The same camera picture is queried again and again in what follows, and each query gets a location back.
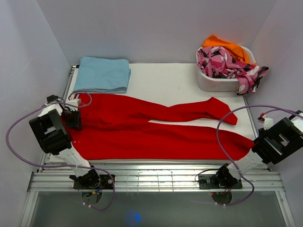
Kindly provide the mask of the red trousers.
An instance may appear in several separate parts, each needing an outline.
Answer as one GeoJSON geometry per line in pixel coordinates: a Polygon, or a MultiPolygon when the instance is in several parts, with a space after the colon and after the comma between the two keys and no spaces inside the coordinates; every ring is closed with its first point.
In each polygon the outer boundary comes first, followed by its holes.
{"type": "Polygon", "coordinates": [[[72,143],[87,160],[227,159],[244,157],[252,140],[235,132],[189,121],[223,120],[237,124],[224,102],[206,101],[164,106],[129,96],[81,95],[82,130],[71,129],[72,143]]]}

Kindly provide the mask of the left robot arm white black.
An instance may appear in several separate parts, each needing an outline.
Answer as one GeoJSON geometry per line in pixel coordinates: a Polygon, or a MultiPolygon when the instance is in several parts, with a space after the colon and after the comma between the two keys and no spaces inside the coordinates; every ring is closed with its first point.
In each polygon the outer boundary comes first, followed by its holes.
{"type": "Polygon", "coordinates": [[[52,154],[71,165],[74,171],[70,178],[84,188],[97,189],[101,186],[100,176],[90,169],[88,160],[84,159],[72,144],[68,129],[82,130],[80,119],[81,99],[68,100],[68,105],[61,104],[59,96],[47,97],[46,107],[29,125],[38,144],[46,154],[52,154]]]}

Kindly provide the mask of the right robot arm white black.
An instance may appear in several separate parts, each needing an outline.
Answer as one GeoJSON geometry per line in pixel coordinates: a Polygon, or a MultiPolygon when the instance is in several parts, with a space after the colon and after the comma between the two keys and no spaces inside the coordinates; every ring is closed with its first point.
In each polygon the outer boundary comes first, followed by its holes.
{"type": "Polygon", "coordinates": [[[303,113],[297,111],[296,117],[285,117],[270,126],[271,119],[265,118],[259,136],[253,141],[253,147],[246,156],[233,164],[224,164],[213,180],[220,188],[232,188],[241,176],[262,164],[277,164],[303,147],[303,113]]]}

